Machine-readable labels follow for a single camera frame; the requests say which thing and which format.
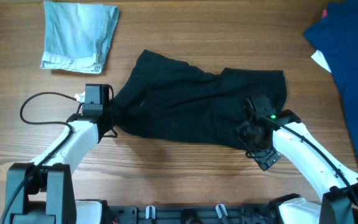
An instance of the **dark blue fabric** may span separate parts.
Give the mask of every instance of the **dark blue fabric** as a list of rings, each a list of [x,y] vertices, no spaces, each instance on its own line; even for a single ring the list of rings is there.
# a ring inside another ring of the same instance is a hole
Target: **dark blue fabric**
[[[322,51],[332,71],[358,157],[358,2],[329,3],[327,11],[305,37]]]

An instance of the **wooden table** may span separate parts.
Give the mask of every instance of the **wooden table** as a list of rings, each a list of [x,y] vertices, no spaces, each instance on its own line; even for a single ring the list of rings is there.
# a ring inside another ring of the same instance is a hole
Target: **wooden table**
[[[45,18],[41,0],[0,0],[0,216],[5,179],[14,162],[28,162],[63,127],[31,126],[19,118],[26,98],[41,91],[81,93],[85,83],[108,83],[118,92],[144,49],[184,60],[204,71],[224,67],[284,70],[288,98],[312,135],[352,170],[357,160],[330,73],[312,59],[303,31],[325,1],[118,1],[120,18],[101,75],[41,70]],[[64,121],[77,104],[57,96],[29,103],[25,117]],[[144,139],[117,128],[73,174],[76,198],[110,205],[216,205],[268,202],[290,193],[318,200],[286,158],[267,172],[243,151],[210,144]],[[40,194],[32,198],[43,198]]]

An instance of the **blue cloth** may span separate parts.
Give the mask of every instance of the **blue cloth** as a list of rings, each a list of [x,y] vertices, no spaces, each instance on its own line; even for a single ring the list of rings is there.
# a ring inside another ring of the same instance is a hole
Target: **blue cloth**
[[[117,6],[44,2],[41,68],[100,73],[117,26]]]
[[[328,16],[306,30],[305,37],[331,68],[358,158],[358,2],[329,3],[327,10]]]

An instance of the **wood grain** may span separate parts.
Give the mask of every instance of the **wood grain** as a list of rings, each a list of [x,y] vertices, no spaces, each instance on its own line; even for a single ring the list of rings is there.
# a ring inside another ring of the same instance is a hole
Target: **wood grain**
[[[328,151],[358,171],[333,79],[310,59],[314,49],[303,37],[325,1],[109,2],[119,6],[120,18],[101,75],[40,70],[42,2],[14,2],[0,0],[0,215],[9,166],[31,160],[63,129],[24,124],[19,118],[23,101],[41,91],[81,93],[85,83],[109,83],[118,92],[144,49],[213,73],[224,67],[284,70],[285,107],[303,118]],[[43,96],[29,103],[25,116],[63,121],[75,109],[75,102]],[[244,152],[228,147],[118,132],[117,139],[103,139],[90,151],[73,174],[76,198],[104,198],[111,205],[215,205],[268,202],[296,192],[318,200],[286,158],[262,172]]]

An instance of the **light blue towel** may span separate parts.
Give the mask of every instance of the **light blue towel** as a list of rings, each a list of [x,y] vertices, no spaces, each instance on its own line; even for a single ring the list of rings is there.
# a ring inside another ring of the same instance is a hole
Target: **light blue towel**
[[[101,73],[117,26],[117,6],[44,1],[42,69]]]

